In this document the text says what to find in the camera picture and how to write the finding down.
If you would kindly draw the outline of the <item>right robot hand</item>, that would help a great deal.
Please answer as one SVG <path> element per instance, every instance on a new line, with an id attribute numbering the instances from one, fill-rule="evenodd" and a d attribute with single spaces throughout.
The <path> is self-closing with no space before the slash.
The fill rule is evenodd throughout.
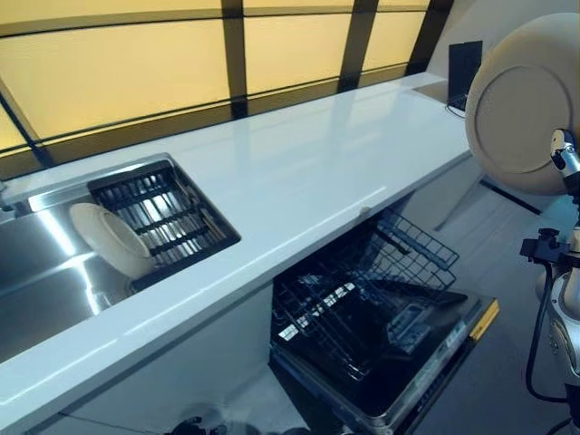
<path id="1" fill-rule="evenodd" d="M 567 194 L 579 196 L 579 154 L 573 134 L 556 129 L 551 139 L 551 160 L 562 176 Z"/>

